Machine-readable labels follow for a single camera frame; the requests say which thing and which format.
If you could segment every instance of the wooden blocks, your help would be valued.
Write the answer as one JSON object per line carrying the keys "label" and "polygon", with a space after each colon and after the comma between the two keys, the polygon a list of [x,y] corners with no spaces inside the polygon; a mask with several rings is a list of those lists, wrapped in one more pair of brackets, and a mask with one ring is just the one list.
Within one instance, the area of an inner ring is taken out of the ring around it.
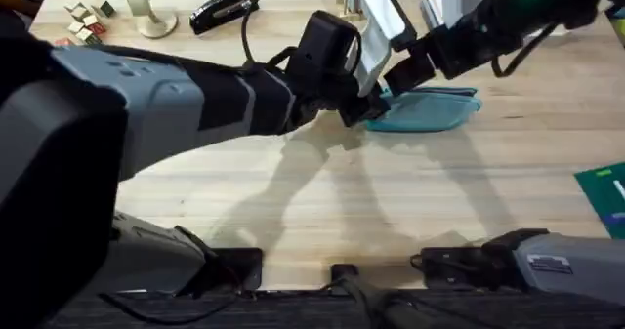
{"label": "wooden blocks", "polygon": [[87,45],[95,45],[95,44],[102,43],[102,40],[100,40],[98,35],[96,35],[95,33],[93,33],[91,30],[89,30],[86,27],[80,30],[76,34],[76,37]]}
{"label": "wooden blocks", "polygon": [[91,13],[85,7],[76,7],[73,11],[71,11],[70,14],[75,21],[83,21],[85,18],[91,15]]}
{"label": "wooden blocks", "polygon": [[106,28],[100,23],[98,17],[96,17],[95,15],[86,17],[83,22],[85,23],[85,27],[96,35],[102,35],[106,32]]}
{"label": "wooden blocks", "polygon": [[69,4],[65,5],[65,9],[68,12],[70,12],[70,13],[73,12],[78,7],[82,7],[84,9],[87,9],[87,7],[85,7],[85,5],[82,4],[81,2],[69,3]]}
{"label": "wooden blocks", "polygon": [[73,23],[71,23],[69,25],[69,27],[67,28],[67,30],[69,30],[69,32],[71,32],[72,34],[77,34],[78,32],[80,32],[80,30],[82,30],[82,28],[85,27],[85,24],[80,22],[80,21],[75,21]]}
{"label": "wooden blocks", "polygon": [[98,15],[100,15],[100,17],[110,18],[115,14],[115,9],[110,5],[110,3],[108,3],[108,1],[104,1],[99,5],[92,5],[91,7]]}
{"label": "wooden blocks", "polygon": [[55,41],[56,46],[71,46],[73,44],[74,43],[68,37]]}

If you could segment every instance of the gray robot arm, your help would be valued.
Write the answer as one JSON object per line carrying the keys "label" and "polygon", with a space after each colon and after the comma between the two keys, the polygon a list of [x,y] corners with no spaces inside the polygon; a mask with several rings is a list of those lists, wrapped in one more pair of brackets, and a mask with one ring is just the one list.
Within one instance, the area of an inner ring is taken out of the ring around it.
{"label": "gray robot arm", "polygon": [[79,79],[126,101],[128,130],[120,181],[164,158],[248,135],[284,132],[295,96],[266,70],[255,76],[135,61],[80,47],[52,56]]}

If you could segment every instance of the small figurine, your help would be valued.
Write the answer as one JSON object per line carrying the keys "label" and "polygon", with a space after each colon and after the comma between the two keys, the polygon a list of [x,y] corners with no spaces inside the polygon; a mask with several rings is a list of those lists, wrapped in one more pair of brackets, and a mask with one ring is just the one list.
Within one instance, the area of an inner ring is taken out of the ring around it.
{"label": "small figurine", "polygon": [[85,18],[83,22],[85,23],[85,27],[91,30],[91,32],[95,33],[96,35],[102,35],[106,32],[106,28],[100,23],[98,17],[96,17],[95,15],[91,15]]}
{"label": "small figurine", "polygon": [[149,0],[126,0],[133,14],[137,30],[141,35],[157,39],[172,33],[178,25],[178,17],[172,12],[152,10]]}

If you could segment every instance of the gray panel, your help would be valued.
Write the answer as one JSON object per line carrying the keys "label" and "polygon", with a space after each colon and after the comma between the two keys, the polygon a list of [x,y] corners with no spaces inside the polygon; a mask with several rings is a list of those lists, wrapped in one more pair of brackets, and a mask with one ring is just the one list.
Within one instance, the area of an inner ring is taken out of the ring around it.
{"label": "gray panel", "polygon": [[164,229],[116,212],[103,266],[82,291],[86,294],[128,290],[175,293],[205,264],[204,254],[176,229]]}
{"label": "gray panel", "polygon": [[184,71],[82,47],[58,48],[53,56],[78,78],[125,97],[129,123],[120,180],[196,148],[204,95]]}
{"label": "gray panel", "polygon": [[524,241],[515,257],[532,287],[625,305],[625,240],[551,233]]}

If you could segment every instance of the toy block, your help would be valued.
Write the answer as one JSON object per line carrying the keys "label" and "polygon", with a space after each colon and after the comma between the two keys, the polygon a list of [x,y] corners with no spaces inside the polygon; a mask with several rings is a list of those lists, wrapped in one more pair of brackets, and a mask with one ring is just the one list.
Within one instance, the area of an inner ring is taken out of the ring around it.
{"label": "toy block", "polygon": [[89,17],[91,13],[84,7],[76,7],[73,11],[71,11],[71,16],[76,21],[84,20],[86,17]]}
{"label": "toy block", "polygon": [[69,27],[67,28],[67,30],[69,30],[69,32],[71,32],[72,34],[77,34],[78,32],[80,32],[80,30],[82,30],[82,28],[85,27],[85,24],[79,21],[74,21],[73,23],[71,23],[69,25]]}
{"label": "toy block", "polygon": [[96,17],[95,15],[86,17],[82,21],[85,23],[85,27],[91,30],[91,32],[95,33],[96,35],[102,35],[106,32],[106,28],[100,23],[98,17]]}
{"label": "toy block", "polygon": [[92,5],[91,7],[97,14],[100,15],[100,17],[110,18],[115,15],[115,9],[110,5],[110,3],[108,3],[108,1],[104,1],[99,5]]}
{"label": "toy block", "polygon": [[95,45],[102,43],[102,40],[87,28],[83,28],[76,34],[76,37],[87,45]]}

